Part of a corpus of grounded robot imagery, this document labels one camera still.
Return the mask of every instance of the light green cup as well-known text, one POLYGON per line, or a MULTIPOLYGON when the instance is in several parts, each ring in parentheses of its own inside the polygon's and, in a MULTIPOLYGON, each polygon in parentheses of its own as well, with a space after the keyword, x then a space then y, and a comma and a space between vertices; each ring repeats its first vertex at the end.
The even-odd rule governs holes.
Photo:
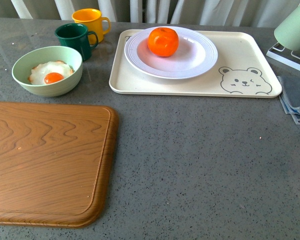
POLYGON ((274 36, 285 48, 300 50, 300 6, 274 30, 274 36))
POLYGON ((83 60, 80 53, 67 46, 47 46, 23 55, 12 67, 13 79, 32 94, 42 97, 56 97, 71 91, 80 81, 83 72, 83 60), (32 85, 28 77, 31 69, 49 61, 61 60, 73 70, 70 76, 51 84, 32 85))

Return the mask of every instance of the gray countertop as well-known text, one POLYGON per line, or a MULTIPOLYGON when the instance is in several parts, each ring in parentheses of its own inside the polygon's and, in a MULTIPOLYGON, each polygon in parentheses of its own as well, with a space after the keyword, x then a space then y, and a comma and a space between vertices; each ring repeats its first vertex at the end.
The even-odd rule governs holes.
MULTIPOLYGON (((68 21, 0 18, 0 101, 107 105, 120 118, 101 216, 80 229, 0 226, 0 240, 276 239, 300 240, 300 125, 278 97, 123 95, 109 86, 119 35, 156 26, 112 23, 80 83, 59 97, 39 97, 12 78, 13 64, 59 45, 68 21)), ((183 25, 245 32, 262 52, 271 28, 183 25)), ((300 72, 267 58, 277 76, 300 72)))

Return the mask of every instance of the mandarin orange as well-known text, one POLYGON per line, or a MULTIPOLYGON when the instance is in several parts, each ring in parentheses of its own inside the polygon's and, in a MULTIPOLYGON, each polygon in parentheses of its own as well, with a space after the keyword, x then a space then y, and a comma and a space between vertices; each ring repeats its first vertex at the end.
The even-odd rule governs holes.
POLYGON ((178 49, 179 37, 169 27, 157 27, 149 34, 147 45, 149 50, 160 57, 170 57, 178 49))

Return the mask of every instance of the white plate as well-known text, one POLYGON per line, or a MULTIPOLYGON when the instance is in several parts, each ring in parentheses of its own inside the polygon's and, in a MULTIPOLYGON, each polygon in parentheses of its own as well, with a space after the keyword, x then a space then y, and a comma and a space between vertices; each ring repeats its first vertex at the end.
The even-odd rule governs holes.
POLYGON ((147 41, 155 28, 137 32, 125 44, 126 59, 139 71, 163 79, 188 79, 204 74, 217 62, 218 51, 212 41, 196 31, 177 26, 167 26, 179 36, 177 51, 169 57, 153 54, 147 41))

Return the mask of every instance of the cream tray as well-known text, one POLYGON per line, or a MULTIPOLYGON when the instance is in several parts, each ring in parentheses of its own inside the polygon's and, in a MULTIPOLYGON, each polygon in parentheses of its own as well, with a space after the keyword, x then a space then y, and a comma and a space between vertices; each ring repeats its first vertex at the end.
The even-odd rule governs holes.
POLYGON ((198 31, 217 48, 215 65, 206 73, 187 79, 148 75, 125 56, 127 40, 141 31, 120 34, 109 79, 118 94, 274 98, 282 87, 254 38, 243 32, 198 31))

